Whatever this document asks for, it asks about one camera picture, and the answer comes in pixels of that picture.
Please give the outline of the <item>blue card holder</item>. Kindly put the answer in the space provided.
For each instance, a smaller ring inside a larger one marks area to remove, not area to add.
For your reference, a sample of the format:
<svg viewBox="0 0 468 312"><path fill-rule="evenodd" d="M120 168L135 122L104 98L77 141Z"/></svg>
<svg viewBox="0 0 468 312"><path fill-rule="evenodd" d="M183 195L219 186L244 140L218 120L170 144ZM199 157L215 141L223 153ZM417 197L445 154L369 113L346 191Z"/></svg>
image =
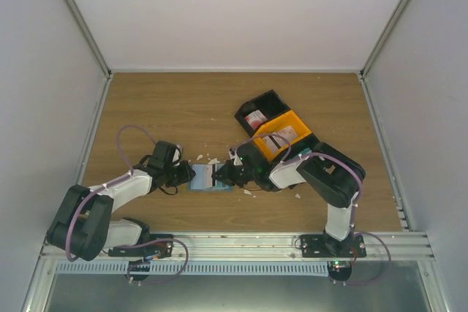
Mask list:
<svg viewBox="0 0 468 312"><path fill-rule="evenodd" d="M190 191L232 191L233 187L215 180L213 175L223 164L193 164L195 176L188 183Z"/></svg>

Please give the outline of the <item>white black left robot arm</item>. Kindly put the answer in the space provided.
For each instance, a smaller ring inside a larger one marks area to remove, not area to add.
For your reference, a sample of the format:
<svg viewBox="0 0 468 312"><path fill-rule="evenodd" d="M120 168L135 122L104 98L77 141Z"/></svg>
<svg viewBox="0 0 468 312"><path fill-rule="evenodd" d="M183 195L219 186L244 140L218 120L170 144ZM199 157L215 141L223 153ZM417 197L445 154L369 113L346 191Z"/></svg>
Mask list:
<svg viewBox="0 0 468 312"><path fill-rule="evenodd" d="M91 261L103 250L129 251L134 256L152 253L150 229L133 218L111 219L113 213L127 203L154 191L168 193L190 182L195 171L182 159L181 147L157 142L153 153L124 175L98 186L71 186L47 230L47 243L65 251L71 262Z"/></svg>

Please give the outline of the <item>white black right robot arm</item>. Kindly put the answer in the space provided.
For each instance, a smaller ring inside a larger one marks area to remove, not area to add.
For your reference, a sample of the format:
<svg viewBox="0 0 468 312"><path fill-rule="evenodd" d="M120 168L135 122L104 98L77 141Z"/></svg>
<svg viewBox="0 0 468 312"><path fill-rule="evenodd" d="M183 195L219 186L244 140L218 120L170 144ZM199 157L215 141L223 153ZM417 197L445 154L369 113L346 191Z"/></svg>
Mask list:
<svg viewBox="0 0 468 312"><path fill-rule="evenodd" d="M254 182L267 192L309 184L327 202L327 221L320 243L327 254L340 257L354 239L355 210L363 192L365 170L324 142L295 155L289 146L278 160L267 160L253 142L230 150L230 159L211 178L228 186Z"/></svg>

